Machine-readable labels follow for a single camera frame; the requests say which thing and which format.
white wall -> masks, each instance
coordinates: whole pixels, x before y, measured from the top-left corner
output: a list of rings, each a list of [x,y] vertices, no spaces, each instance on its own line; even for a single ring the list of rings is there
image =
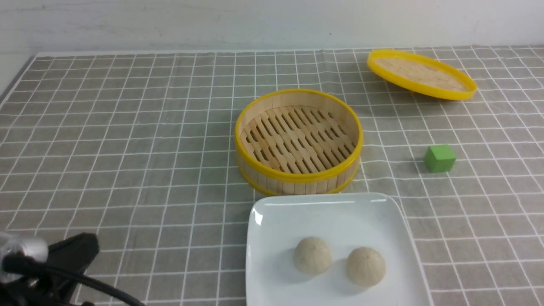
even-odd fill
[[[0,53],[544,43],[544,0],[0,0]]]

square white plate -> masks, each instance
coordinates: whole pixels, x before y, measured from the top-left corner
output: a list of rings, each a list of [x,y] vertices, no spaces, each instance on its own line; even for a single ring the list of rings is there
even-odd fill
[[[333,263],[309,277],[293,263],[305,237],[324,239]],[[381,253],[387,272],[363,289],[345,273],[357,247]],[[253,206],[246,253],[248,306],[430,306],[414,243],[395,201],[379,193],[270,197]]]

metal part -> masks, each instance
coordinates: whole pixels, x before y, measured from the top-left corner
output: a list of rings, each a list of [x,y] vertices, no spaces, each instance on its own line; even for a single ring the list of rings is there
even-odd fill
[[[22,253],[37,262],[46,262],[49,253],[47,242],[39,237],[17,237],[0,232],[0,263],[10,255]],[[21,278],[21,275],[7,273],[0,266],[0,283],[11,283]]]

green wooden block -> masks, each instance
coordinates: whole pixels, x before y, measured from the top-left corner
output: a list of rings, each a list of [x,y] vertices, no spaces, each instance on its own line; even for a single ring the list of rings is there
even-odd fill
[[[425,165],[432,173],[448,172],[455,163],[455,153],[447,144],[432,145],[425,153]]]

yellow rim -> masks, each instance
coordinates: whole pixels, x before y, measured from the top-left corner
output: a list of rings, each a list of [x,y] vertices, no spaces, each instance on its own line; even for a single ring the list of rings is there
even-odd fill
[[[378,65],[375,62],[376,60],[380,58],[391,58],[391,57],[403,58],[403,59],[416,62],[425,66],[430,66],[442,72],[445,72],[449,74],[450,76],[454,77],[459,82],[461,82],[461,84],[463,84],[467,90],[453,91],[453,90],[441,89],[437,87],[424,85],[418,82],[414,82],[410,79],[401,77],[397,74],[390,72],[387,69],[382,68],[380,65]],[[438,60],[434,60],[432,58],[428,58],[418,54],[413,54],[413,53],[408,53],[408,52],[403,52],[398,50],[375,50],[375,51],[372,51],[368,55],[367,62],[368,62],[368,67],[370,68],[370,70],[372,70],[375,74],[379,75],[385,80],[395,85],[398,85],[400,87],[406,88],[408,90],[412,90],[416,93],[436,97],[439,99],[467,100],[472,98],[472,96],[478,89],[476,82],[474,82],[469,76],[467,76],[463,72],[457,70],[456,68],[450,65],[439,62]]]
[[[268,195],[269,197],[275,197],[275,196],[279,195],[277,193],[273,193],[273,192],[270,192],[270,191],[268,191],[266,189],[263,189],[261,186],[257,185],[255,182],[253,182],[242,171],[242,169],[240,168],[240,164],[238,164],[238,170],[240,170],[240,174],[246,180],[246,182],[248,182],[249,186],[253,187],[256,191],[259,191],[262,194]],[[345,183],[343,183],[342,185],[336,187],[336,189],[333,189],[333,190],[331,190],[331,191],[329,191],[327,193],[338,193],[338,192],[344,190],[349,185],[349,183],[351,183],[351,181],[353,181],[353,178],[355,177],[355,175],[357,175],[357,170],[358,170],[358,167],[355,168],[355,170],[353,170],[353,173],[349,176],[348,180]]]
[[[241,118],[244,117],[244,114],[248,111],[248,109],[250,109],[253,105],[258,103],[259,101],[262,101],[264,99],[270,98],[275,95],[285,94],[285,93],[311,93],[311,94],[327,97],[333,100],[334,102],[340,104],[353,116],[357,124],[357,128],[359,130],[359,138],[357,140],[355,150],[351,153],[350,156],[348,156],[348,158],[345,159],[345,161],[325,171],[321,171],[317,173],[294,174],[294,173],[285,173],[285,172],[267,167],[263,165],[262,163],[258,162],[256,159],[254,159],[252,156],[250,156],[246,152],[246,150],[243,147],[242,141],[238,137],[238,135],[240,135]],[[240,116],[238,116],[238,119],[236,120],[236,126],[234,127],[234,139],[236,141],[236,149],[238,153],[240,154],[240,156],[242,157],[242,159],[253,169],[266,175],[267,177],[278,180],[278,181],[284,181],[284,182],[299,182],[299,183],[315,182],[315,181],[325,180],[340,174],[341,172],[349,168],[359,158],[361,154],[361,147],[363,145],[363,128],[361,126],[361,123],[359,122],[359,118],[357,117],[357,114],[355,114],[355,112],[340,99],[332,95],[322,93],[321,91],[316,91],[311,89],[286,89],[286,90],[280,90],[280,91],[276,91],[276,92],[261,96],[259,99],[251,102],[248,106],[246,106],[244,110],[242,111],[242,113],[240,113]]]

